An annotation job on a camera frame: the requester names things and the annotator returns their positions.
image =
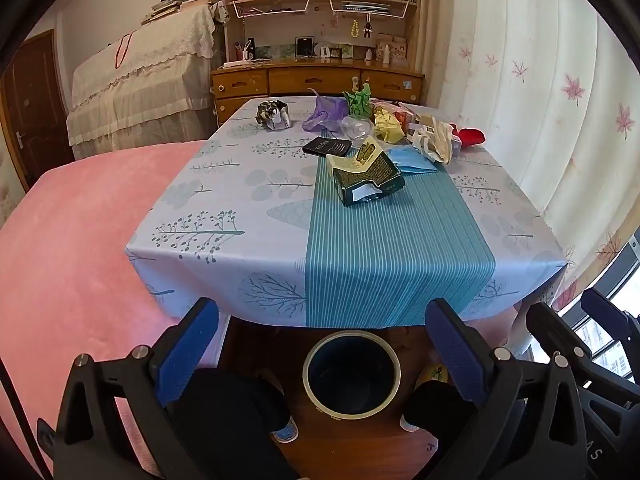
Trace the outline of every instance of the pink blanket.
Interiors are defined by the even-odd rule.
[[[32,429],[38,417],[56,427],[78,354],[122,358],[175,323],[146,291],[124,246],[201,145],[147,146],[57,168],[41,177],[0,231],[0,356]],[[514,316],[509,309],[473,325],[497,345]],[[1,388],[0,417],[31,459]],[[123,417],[150,467],[130,412]]]

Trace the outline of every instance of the wooden drawer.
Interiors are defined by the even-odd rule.
[[[311,94],[313,88],[319,94],[342,94],[351,91],[353,80],[359,83],[360,70],[357,68],[330,68],[324,66],[300,66],[292,68],[271,68],[269,89],[274,94]]]
[[[391,74],[375,70],[362,71],[362,83],[369,83],[371,95],[390,101],[420,102],[422,78],[403,74]]]
[[[216,99],[247,95],[257,96],[269,92],[265,69],[214,74],[212,81]]]
[[[266,98],[266,95],[251,95],[249,97],[216,99],[216,114],[218,115],[218,126],[222,126],[222,123],[224,123],[229,117],[235,114],[245,102],[256,97]]]

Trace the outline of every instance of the hanging toy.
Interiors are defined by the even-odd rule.
[[[364,38],[371,37],[371,15],[367,14],[367,23],[364,24]]]

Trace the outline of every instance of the red cord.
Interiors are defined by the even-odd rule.
[[[120,60],[120,63],[118,63],[118,58],[120,57],[120,49],[122,48],[122,43],[124,42],[124,39],[127,36],[129,37],[129,39],[127,40],[127,46],[125,47],[124,52],[122,53],[122,59]],[[115,63],[116,70],[122,66],[122,64],[124,63],[124,59],[127,57],[127,52],[129,51],[129,43],[131,43],[132,37],[133,37],[133,32],[130,34],[125,34],[120,40],[120,46],[118,47],[118,51],[116,52],[116,63]]]

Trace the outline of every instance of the door handle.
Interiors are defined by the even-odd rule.
[[[16,132],[15,133],[15,138],[18,139],[18,145],[20,146],[20,149],[23,150],[24,149],[24,145],[22,143],[22,138],[25,136],[25,134],[22,134],[20,132]]]

